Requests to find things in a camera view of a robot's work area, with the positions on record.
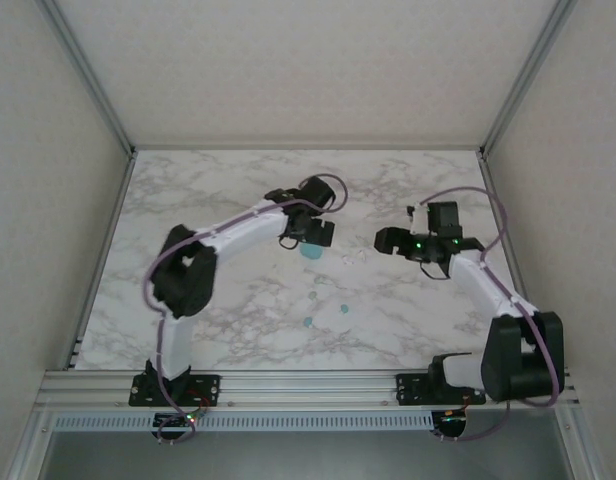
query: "aluminum frame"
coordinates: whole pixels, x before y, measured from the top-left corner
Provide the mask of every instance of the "aluminum frame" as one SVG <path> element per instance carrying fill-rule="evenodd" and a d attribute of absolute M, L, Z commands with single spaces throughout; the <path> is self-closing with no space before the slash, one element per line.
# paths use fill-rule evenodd
<path fill-rule="evenodd" d="M 82 80 L 86 91 L 95 103 L 102 119 L 115 136 L 124 152 L 126 152 L 127 155 L 131 155 L 133 147 L 128 139 L 128 135 L 126 135 L 115 109 L 110 103 L 110 100 L 108 100 L 106 92 L 101 87 L 86 54 L 75 38 L 61 8 L 59 8 L 55 0 L 35 0 L 35 3 L 37 3 L 48 25 L 50 25 L 55 33 L 57 40 L 59 40 L 59 44 L 64 49 L 70 63 L 72 63 L 77 75 Z"/>
<path fill-rule="evenodd" d="M 139 372 L 64 371 L 47 372 L 29 418 L 23 440 L 8 475 L 9 480 L 32 480 L 39 477 L 57 419 L 67 412 L 96 412 L 98 416 L 119 417 L 122 412 L 168 412 L 172 409 L 137 408 L 128 406 L 132 377 Z M 430 412 L 446 406 L 400 407 L 395 375 L 398 371 L 225 371 L 222 375 L 219 404 L 213 412 L 222 417 L 243 417 L 273 412 L 335 412 L 355 417 L 374 417 L 379 413 L 394 416 L 400 412 Z M 480 410 L 503 410 L 504 404 L 489 402 L 472 406 Z M 514 410 L 526 410 L 514 402 Z M 575 480 L 605 478 L 592 447 L 585 424 L 578 417 L 581 407 L 566 376 L 566 389 L 554 408 L 564 451 Z"/>
<path fill-rule="evenodd" d="M 477 151 L 477 162 L 479 163 L 479 170 L 481 171 L 481 177 L 484 180 L 484 186 L 488 193 L 492 193 L 497 195 L 497 190 L 495 189 L 495 182 L 492 178 L 492 174 L 490 172 L 490 167 L 488 166 L 488 162 L 483 157 L 481 151 Z M 503 227 L 501 214 L 497 209 L 497 206 L 493 202 L 492 198 L 489 198 L 490 201 L 490 209 L 495 217 L 495 224 L 497 225 L 497 229 L 501 230 Z M 510 276 L 512 278 L 512 283 L 517 292 L 521 293 L 524 298 L 528 298 L 528 290 L 526 289 L 526 284 L 524 283 L 523 275 L 521 275 L 521 268 L 519 267 L 519 262 L 517 260 L 517 255 L 515 255 L 515 250 L 512 245 L 512 240 L 510 239 L 510 234 L 506 232 L 506 234 L 501 239 L 501 246 L 504 250 L 504 256 L 506 257 L 506 263 L 508 263 L 508 269 L 510 270 Z"/>
<path fill-rule="evenodd" d="M 486 160 L 496 148 L 506 128 L 508 128 L 515 113 L 517 113 L 521 102 L 526 96 L 528 89 L 532 85 L 541 65 L 543 65 L 544 60 L 548 56 L 548 52 L 550 52 L 555 40 L 559 36 L 559 32 L 561 32 L 561 29 L 565 25 L 566 20 L 568 20 L 576 3 L 577 0 L 557 0 L 555 3 L 539 37 L 535 41 L 521 70 L 517 74 L 517 78 L 508 96 L 504 100 L 503 105 L 495 117 L 495 121 L 484 139 L 482 150 Z"/>
<path fill-rule="evenodd" d="M 106 233 L 99 249 L 97 263 L 92 273 L 92 278 L 86 292 L 86 297 L 84 298 L 84 302 L 79 312 L 79 317 L 75 327 L 75 333 L 71 338 L 71 342 L 64 349 L 64 353 L 61 356 L 61 359 L 63 361 L 63 368 L 69 368 L 72 365 L 71 362 L 73 360 L 74 352 L 76 351 L 77 345 L 81 342 L 81 339 L 86 332 L 90 313 L 92 312 L 92 307 L 95 303 L 95 297 L 97 296 L 97 290 L 99 289 L 99 282 L 101 281 L 101 276 L 104 273 L 104 267 L 106 266 L 106 260 L 108 259 L 108 253 L 110 252 L 110 246 L 112 245 L 112 240 L 115 234 L 115 230 L 117 228 L 117 222 L 119 221 L 119 216 L 121 215 L 121 210 L 124 206 L 124 201 L 128 192 L 130 180 L 132 179 L 132 172 L 134 171 L 136 160 L 137 152 L 134 151 L 128 158 L 128 163 L 126 164 L 126 169 L 124 171 L 124 176 L 121 180 L 121 185 L 119 186 L 119 190 L 117 190 L 117 197 L 115 198 L 113 210 L 110 214 L 108 224 L 106 225 Z"/>
<path fill-rule="evenodd" d="M 292 142 L 284 143 L 240 143 L 222 144 L 222 143 L 205 143 L 205 144 L 138 144 L 137 150 L 165 150 L 165 151 L 190 151 L 190 150 L 427 150 L 427 151 L 472 151 L 479 148 L 477 143 L 457 143 L 457 144 L 440 144 L 440 143 L 319 143 L 319 142 Z"/>

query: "small blue object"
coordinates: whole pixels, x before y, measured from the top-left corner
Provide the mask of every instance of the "small blue object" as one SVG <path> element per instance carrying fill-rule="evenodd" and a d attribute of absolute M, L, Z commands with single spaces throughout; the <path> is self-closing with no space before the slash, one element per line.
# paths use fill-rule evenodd
<path fill-rule="evenodd" d="M 299 246 L 299 251 L 304 257 L 309 258 L 310 260 L 317 260 L 318 258 L 321 258 L 321 255 L 324 253 L 323 247 L 313 245 L 312 243 L 302 243 Z"/>

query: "black mounting bracket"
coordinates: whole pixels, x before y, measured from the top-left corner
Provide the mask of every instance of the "black mounting bracket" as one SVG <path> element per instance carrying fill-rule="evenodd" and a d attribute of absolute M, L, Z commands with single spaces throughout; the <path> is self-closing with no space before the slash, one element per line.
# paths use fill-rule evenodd
<path fill-rule="evenodd" d="M 564 333 L 554 312 L 535 312 L 532 320 L 544 340 L 557 372 L 559 392 L 564 389 Z M 521 340 L 534 347 L 522 352 Z M 532 330 L 523 318 L 494 318 L 481 362 L 481 378 L 488 396 L 496 402 L 550 395 L 552 378 L 537 347 Z"/>
<path fill-rule="evenodd" d="M 444 377 L 443 360 L 450 355 L 433 358 L 426 373 L 400 373 L 397 382 L 397 402 L 412 405 L 483 405 L 486 395 L 466 387 L 452 387 Z"/>
<path fill-rule="evenodd" d="M 164 379 L 168 394 L 180 407 L 198 407 L 204 399 L 208 400 L 207 406 L 216 407 L 220 385 L 219 375 L 196 375 L 190 373 L 190 368 L 173 380 Z M 132 380 L 128 405 L 131 407 L 170 406 L 161 393 L 157 372 L 150 360 L 146 362 L 146 370 Z"/>
<path fill-rule="evenodd" d="M 415 207 L 407 207 L 412 218 Z M 428 204 L 428 233 L 410 233 L 399 227 L 382 228 L 375 234 L 375 250 L 386 255 L 401 255 L 413 262 L 436 263 L 449 277 L 450 259 L 464 250 L 484 249 L 476 238 L 464 238 L 459 225 L 457 202 Z"/>
<path fill-rule="evenodd" d="M 194 231 L 177 225 L 168 234 L 161 253 L 179 242 L 193 237 Z M 184 259 L 191 260 L 187 266 Z M 217 254 L 213 247 L 193 242 L 162 261 L 150 277 L 155 298 L 164 302 L 175 318 L 199 313 L 212 297 L 217 270 Z"/>
<path fill-rule="evenodd" d="M 325 208 L 328 202 L 335 202 L 335 192 L 321 178 L 313 176 L 302 183 L 301 188 L 283 190 L 278 188 L 268 192 L 264 198 L 275 203 L 284 203 L 289 200 L 306 200 L 320 208 Z M 284 207 L 288 216 L 286 231 L 280 238 L 291 238 L 302 243 L 311 243 L 321 247 L 330 247 L 335 231 L 335 224 L 320 220 L 321 212 L 307 205 L 295 204 Z"/>

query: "cable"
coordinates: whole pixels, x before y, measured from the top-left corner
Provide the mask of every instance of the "cable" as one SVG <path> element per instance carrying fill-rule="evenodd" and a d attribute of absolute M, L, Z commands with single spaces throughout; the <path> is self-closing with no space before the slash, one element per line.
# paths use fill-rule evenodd
<path fill-rule="evenodd" d="M 450 280 L 448 277 L 433 277 L 424 269 L 424 262 L 419 262 L 419 268 L 421 271 L 431 280 Z"/>
<path fill-rule="evenodd" d="M 199 406 L 192 412 L 188 413 L 188 418 L 192 418 L 193 421 L 197 418 L 203 418 L 206 416 L 206 413 L 208 413 L 209 408 L 210 408 L 210 401 L 206 397 L 201 397 L 201 400 L 199 401 Z"/>
<path fill-rule="evenodd" d="M 470 406 L 470 395 L 464 395 L 464 407 L 462 408 L 464 415 L 468 416 L 466 409 Z"/>
<path fill-rule="evenodd" d="M 177 438 L 177 439 L 173 439 L 170 440 L 170 444 L 174 445 L 175 443 L 181 443 L 184 442 L 190 438 L 192 438 L 195 433 L 196 433 L 196 429 L 195 429 L 195 423 L 191 421 L 191 419 L 189 419 L 187 417 L 186 412 L 184 412 L 181 407 L 179 405 L 177 405 L 177 402 L 175 402 L 173 400 L 173 398 L 170 396 L 170 394 L 168 393 L 168 390 L 166 389 L 165 385 L 164 385 L 164 374 L 163 374 L 163 365 L 162 365 L 162 360 L 161 360 L 161 355 L 162 355 L 162 349 L 163 349 L 163 341 L 164 341 L 164 327 L 166 324 L 166 318 L 168 315 L 167 310 L 160 306 L 158 303 L 153 302 L 153 299 L 151 298 L 151 295 L 148 291 L 148 288 L 150 286 L 150 278 L 152 277 L 153 273 L 155 272 L 155 269 L 159 266 L 159 264 L 161 262 L 163 262 L 166 258 L 168 258 L 170 255 L 172 255 L 173 253 L 175 253 L 177 250 L 179 250 L 180 248 L 183 248 L 187 245 L 190 245 L 191 243 L 197 242 L 199 240 L 203 240 L 206 237 L 209 237 L 211 235 L 216 235 L 217 233 L 221 233 L 224 230 L 227 230 L 245 220 L 248 220 L 252 217 L 255 217 L 257 215 L 261 215 L 262 213 L 266 213 L 269 212 L 271 210 L 276 210 L 279 208 L 284 208 L 290 205 L 297 205 L 297 204 L 302 204 L 302 205 L 306 205 L 310 208 L 312 208 L 313 210 L 316 210 L 320 213 L 334 213 L 334 212 L 338 212 L 340 211 L 342 208 L 344 208 L 344 206 L 346 205 L 346 203 L 348 203 L 348 187 L 346 186 L 346 184 L 344 183 L 344 181 L 338 177 L 337 175 L 334 175 L 332 173 L 320 173 L 317 175 L 314 175 L 316 177 L 327 177 L 327 178 L 333 178 L 334 180 L 336 180 L 337 182 L 339 182 L 339 184 L 341 185 L 343 191 L 344 191 L 344 198 L 341 202 L 341 204 L 338 207 L 334 207 L 334 208 L 328 208 L 328 209 L 324 209 L 321 207 L 318 207 L 317 205 L 314 205 L 313 203 L 310 203 L 307 200 L 303 200 L 303 199 L 293 199 L 293 200 L 289 200 L 287 202 L 281 202 L 281 203 L 276 203 L 274 205 L 269 205 L 267 207 L 262 208 L 261 210 L 251 210 L 249 212 L 244 213 L 243 215 L 240 215 L 238 217 L 233 218 L 232 220 L 227 221 L 224 224 L 221 224 L 219 226 L 217 226 L 216 228 L 214 228 L 212 231 L 207 231 L 207 232 L 202 232 L 202 233 L 197 233 L 195 235 L 193 235 L 192 237 L 189 237 L 185 240 L 182 240 L 179 243 L 176 243 L 175 245 L 173 245 L 172 247 L 166 249 L 164 252 L 162 252 L 148 267 L 148 270 L 146 271 L 146 274 L 144 275 L 144 278 L 142 280 L 142 296 L 143 296 L 143 300 L 144 303 L 146 304 L 146 306 L 150 309 L 153 310 L 157 313 L 159 313 L 159 315 L 161 316 L 160 320 L 159 320 L 159 325 L 157 326 L 157 349 L 156 349 L 156 360 L 157 360 L 157 365 L 155 366 L 155 369 L 157 370 L 157 383 L 159 384 L 159 390 L 161 391 L 161 394 L 164 396 L 164 399 L 166 400 L 166 402 L 168 402 L 168 404 L 175 410 L 175 414 L 172 415 L 171 417 L 166 418 L 161 425 L 159 426 L 159 429 L 157 431 L 157 439 L 159 441 L 159 443 L 162 442 L 163 438 L 161 436 L 161 430 L 162 428 L 168 424 L 169 422 L 171 422 L 172 420 L 174 420 L 175 418 L 185 418 L 186 419 L 186 423 L 188 424 L 188 426 L 190 427 L 190 431 L 184 433 L 181 437 Z"/>
<path fill-rule="evenodd" d="M 472 442 L 474 440 L 481 440 L 482 438 L 486 438 L 487 436 L 492 435 L 493 433 L 496 433 L 499 430 L 501 430 L 503 426 L 506 424 L 506 422 L 508 421 L 509 417 L 510 417 L 510 401 L 507 401 L 506 411 L 504 412 L 503 417 L 501 417 L 501 419 L 497 423 L 495 423 L 492 427 L 488 428 L 487 430 L 484 430 L 483 432 L 475 433 L 474 435 L 468 435 L 465 437 L 463 436 L 462 437 L 446 437 L 438 430 L 434 430 L 432 434 L 435 437 L 439 438 L 439 441 L 441 442 L 447 439 L 452 442 Z"/>
<path fill-rule="evenodd" d="M 289 247 L 287 245 L 284 245 L 283 238 L 279 237 L 279 246 L 281 248 L 285 248 L 286 250 L 294 250 L 299 246 L 299 240 L 295 240 L 295 243 L 291 247 Z"/>
<path fill-rule="evenodd" d="M 452 193 L 452 192 L 458 192 L 458 191 L 473 191 L 473 192 L 483 193 L 484 195 L 488 196 L 493 201 L 493 203 L 497 206 L 497 210 L 499 210 L 502 226 L 499 229 L 495 239 L 492 242 L 490 242 L 488 246 L 481 252 L 479 260 L 481 262 L 481 267 L 483 268 L 486 275 L 488 275 L 488 277 L 497 286 L 497 288 L 499 288 L 501 292 L 504 295 L 506 295 L 508 300 L 519 310 L 519 312 L 521 312 L 522 316 L 528 323 L 528 326 L 530 327 L 532 334 L 537 340 L 537 346 L 539 347 L 539 350 L 541 351 L 544 361 L 546 362 L 546 366 L 548 367 L 548 372 L 550 374 L 550 380 L 552 382 L 552 392 L 550 395 L 550 399 L 548 399 L 548 401 L 545 403 L 538 403 L 538 402 L 534 402 L 532 400 L 527 400 L 527 399 L 521 400 L 521 402 L 527 405 L 534 406 L 534 407 L 552 407 L 557 402 L 557 398 L 559 397 L 559 377 L 557 376 L 557 369 L 555 368 L 555 364 L 552 361 L 552 358 L 550 357 L 550 352 L 548 352 L 548 347 L 546 346 L 546 342 L 544 342 L 544 339 L 541 336 L 541 332 L 539 332 L 539 328 L 537 327 L 537 324 L 532 319 L 532 316 L 530 315 L 530 313 L 524 308 L 524 306 L 521 304 L 519 299 L 516 296 L 514 296 L 512 292 L 508 290 L 508 288 L 506 288 L 506 286 L 501 282 L 501 280 L 499 280 L 499 278 L 497 278 L 497 275 L 495 275 L 495 273 L 486 264 L 486 255 L 488 255 L 490 250 L 492 250 L 495 247 L 495 245 L 497 245 L 499 242 L 502 241 L 504 235 L 508 231 L 508 213 L 506 212 L 506 209 L 503 203 L 501 202 L 501 200 L 496 194 L 491 193 L 483 188 L 470 187 L 470 186 L 454 187 L 454 188 L 442 190 L 441 192 L 435 193 L 434 195 L 431 195 L 428 198 L 425 198 L 419 203 L 421 205 L 424 205 L 441 195 L 445 195 L 447 193 Z"/>

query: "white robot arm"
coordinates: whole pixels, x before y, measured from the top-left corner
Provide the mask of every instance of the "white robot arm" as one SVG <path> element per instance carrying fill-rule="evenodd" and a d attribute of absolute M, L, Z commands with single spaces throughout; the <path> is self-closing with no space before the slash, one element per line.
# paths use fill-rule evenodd
<path fill-rule="evenodd" d="M 315 217 L 334 199 L 335 194 L 328 184 L 314 176 L 298 189 L 269 192 L 264 200 L 220 225 L 196 231 L 183 225 L 173 228 L 162 253 L 191 237 L 203 237 L 203 240 L 176 249 L 158 264 L 151 276 L 153 295 L 165 304 L 167 314 L 161 348 L 151 356 L 147 374 L 152 374 L 158 355 L 166 380 L 173 381 L 190 371 L 193 326 L 197 314 L 210 301 L 219 265 L 271 239 L 290 238 L 330 246 L 334 224 Z"/>
<path fill-rule="evenodd" d="M 260 212 L 266 207 L 275 205 L 272 200 L 262 200 L 248 211 L 236 215 L 232 220 L 246 216 L 249 212 Z M 248 250 L 259 243 L 279 238 L 286 231 L 288 215 L 281 209 L 273 209 L 265 213 L 253 215 L 249 219 L 236 223 L 232 227 L 204 239 L 205 247 L 213 248 L 217 257 L 216 266 L 219 266 L 238 253 Z M 199 229 L 195 232 L 212 232 L 214 227 Z M 163 330 L 162 343 L 162 369 L 164 378 L 171 380 L 177 378 L 190 367 L 191 347 L 194 324 L 198 317 L 181 316 L 175 318 L 172 311 L 166 317 Z M 153 353 L 151 361 L 157 364 L 157 353 Z"/>
<path fill-rule="evenodd" d="M 550 395 L 554 376 L 539 343 L 554 366 L 558 390 L 564 386 L 563 329 L 553 312 L 541 312 L 501 280 L 483 258 L 484 247 L 475 238 L 464 238 L 456 202 L 429 203 L 427 228 L 419 212 L 408 208 L 410 229 L 388 227 L 377 232 L 375 249 L 404 256 L 407 260 L 436 263 L 490 319 L 490 331 L 482 352 L 453 353 L 433 358 L 429 375 L 439 390 L 463 388 L 485 391 L 496 401 Z M 537 339 L 528 325 L 536 325 Z"/>

